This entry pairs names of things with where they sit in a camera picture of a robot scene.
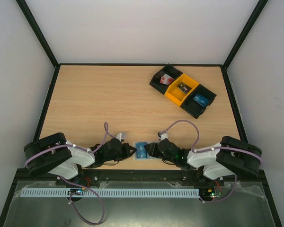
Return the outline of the blue VIP credit card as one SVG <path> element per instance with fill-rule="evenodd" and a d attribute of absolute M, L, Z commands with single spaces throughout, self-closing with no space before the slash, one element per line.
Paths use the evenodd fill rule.
<path fill-rule="evenodd" d="M 204 96 L 200 95 L 200 94 L 197 94 L 193 100 L 195 102 L 197 102 L 200 106 L 202 107 L 207 107 L 208 104 L 209 104 L 209 100 L 207 98 L 205 98 Z"/>

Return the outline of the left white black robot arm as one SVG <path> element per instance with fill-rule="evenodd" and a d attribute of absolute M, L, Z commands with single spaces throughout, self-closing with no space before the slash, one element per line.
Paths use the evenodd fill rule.
<path fill-rule="evenodd" d="M 69 180 L 79 175 L 79 168 L 98 168 L 109 161 L 120 162 L 137 149 L 123 142 L 120 133 L 103 144 L 84 148 L 71 143 L 61 132 L 24 146 L 25 168 L 31 176 L 53 174 Z"/>

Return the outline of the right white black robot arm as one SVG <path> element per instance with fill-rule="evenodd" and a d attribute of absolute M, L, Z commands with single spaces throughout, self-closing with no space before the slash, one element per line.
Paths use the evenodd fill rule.
<path fill-rule="evenodd" d="M 171 162 L 182 170 L 201 169 L 197 180 L 202 185 L 229 175 L 256 179 L 262 164 L 260 148 L 230 136 L 205 148 L 180 148 L 167 138 L 144 148 L 151 157 Z"/>

